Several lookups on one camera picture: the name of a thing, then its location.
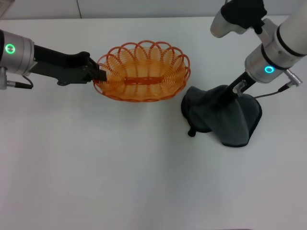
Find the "woven basket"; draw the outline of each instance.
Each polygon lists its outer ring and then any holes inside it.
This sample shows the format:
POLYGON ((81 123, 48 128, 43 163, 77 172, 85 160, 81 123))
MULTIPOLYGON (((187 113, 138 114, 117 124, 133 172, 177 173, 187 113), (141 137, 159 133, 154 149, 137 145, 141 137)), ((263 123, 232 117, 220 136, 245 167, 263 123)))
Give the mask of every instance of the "woven basket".
POLYGON ((125 43, 98 61, 107 81, 94 81, 109 98, 127 102, 156 102, 174 97, 190 77, 189 58, 166 42, 125 43))

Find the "green led light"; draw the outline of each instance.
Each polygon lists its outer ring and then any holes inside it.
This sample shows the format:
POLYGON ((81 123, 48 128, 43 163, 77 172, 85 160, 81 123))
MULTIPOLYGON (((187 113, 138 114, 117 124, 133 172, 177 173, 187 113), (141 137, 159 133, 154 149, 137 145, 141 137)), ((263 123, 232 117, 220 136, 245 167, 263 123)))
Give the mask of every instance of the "green led light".
POLYGON ((12 44, 7 44, 6 47, 5 47, 5 51, 8 54, 13 54, 13 53, 15 53, 15 46, 12 45, 12 44))

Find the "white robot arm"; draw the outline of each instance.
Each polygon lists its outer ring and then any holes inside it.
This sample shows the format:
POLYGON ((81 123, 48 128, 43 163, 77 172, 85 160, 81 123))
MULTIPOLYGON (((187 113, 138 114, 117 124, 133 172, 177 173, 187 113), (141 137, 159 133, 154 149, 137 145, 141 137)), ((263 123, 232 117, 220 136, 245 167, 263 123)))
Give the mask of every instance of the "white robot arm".
POLYGON ((211 33, 215 37, 231 31, 243 34, 252 27, 262 42, 246 58, 246 72, 228 87, 222 98, 236 98, 234 93, 244 92, 255 82, 269 83, 282 73, 291 82, 280 90, 302 83, 290 68, 307 55, 307 0, 280 26, 269 19, 262 20, 266 13, 263 0, 232 0, 214 18, 211 33))

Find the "metal cylinder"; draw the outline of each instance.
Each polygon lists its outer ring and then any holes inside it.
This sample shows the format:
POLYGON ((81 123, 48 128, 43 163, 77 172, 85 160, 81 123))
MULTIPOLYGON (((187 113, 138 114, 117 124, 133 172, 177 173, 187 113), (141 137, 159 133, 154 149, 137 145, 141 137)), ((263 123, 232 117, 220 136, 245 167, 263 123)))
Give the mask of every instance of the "metal cylinder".
POLYGON ((284 70, 277 69, 268 63, 261 52, 261 47, 262 44, 245 59, 245 70, 253 80, 269 83, 281 75, 284 70))
POLYGON ((10 73, 27 75, 35 64, 33 41, 6 31, 0 33, 2 37, 0 67, 5 67, 10 73))

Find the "white wall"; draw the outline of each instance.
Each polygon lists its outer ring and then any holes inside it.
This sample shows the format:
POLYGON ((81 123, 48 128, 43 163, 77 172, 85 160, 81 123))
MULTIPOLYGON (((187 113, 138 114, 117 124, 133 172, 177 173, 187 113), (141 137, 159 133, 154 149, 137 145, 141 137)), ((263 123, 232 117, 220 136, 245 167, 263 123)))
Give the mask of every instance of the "white wall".
MULTIPOLYGON (((264 0, 269 15, 287 15, 304 0, 264 0)), ((224 0, 79 0, 83 18, 213 16, 224 0)), ((16 0, 3 19, 79 18, 76 0, 16 0)))

